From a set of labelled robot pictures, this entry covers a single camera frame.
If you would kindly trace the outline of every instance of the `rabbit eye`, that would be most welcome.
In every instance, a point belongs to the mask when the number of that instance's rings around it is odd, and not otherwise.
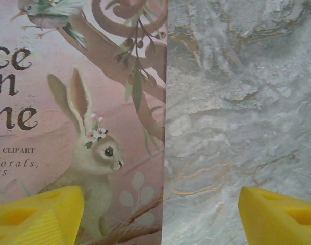
[[[107,149],[105,149],[105,155],[107,157],[111,157],[114,155],[114,149],[112,147],[108,147]]]

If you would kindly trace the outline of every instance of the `illustrated rabbit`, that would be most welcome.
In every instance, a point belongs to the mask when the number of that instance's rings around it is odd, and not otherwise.
[[[95,238],[105,236],[109,233],[109,227],[104,215],[113,196],[107,174],[124,165],[118,144],[107,134],[107,130],[97,126],[98,121],[94,122],[96,120],[91,112],[91,96],[76,68],[68,87],[54,75],[49,74],[47,78],[55,101],[73,122],[79,139],[69,168],[40,192],[69,185],[80,186],[85,208],[78,237],[85,230]]]

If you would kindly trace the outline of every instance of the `yellow foam block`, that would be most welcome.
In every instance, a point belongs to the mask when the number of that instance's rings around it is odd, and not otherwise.
[[[243,187],[238,204],[249,245],[311,245],[311,203]]]
[[[84,209],[78,186],[0,206],[0,245],[73,245]]]

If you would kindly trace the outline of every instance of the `book cover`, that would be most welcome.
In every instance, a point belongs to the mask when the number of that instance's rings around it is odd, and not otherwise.
[[[76,244],[161,244],[167,14],[0,1],[0,204],[78,185]]]

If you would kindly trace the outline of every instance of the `rabbit head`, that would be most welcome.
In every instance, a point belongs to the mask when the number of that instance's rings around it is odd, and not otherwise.
[[[121,169],[124,161],[117,142],[100,126],[102,118],[92,113],[91,95],[75,68],[66,87],[48,74],[49,88],[63,113],[73,122],[79,135],[72,166],[82,173],[109,174]]]

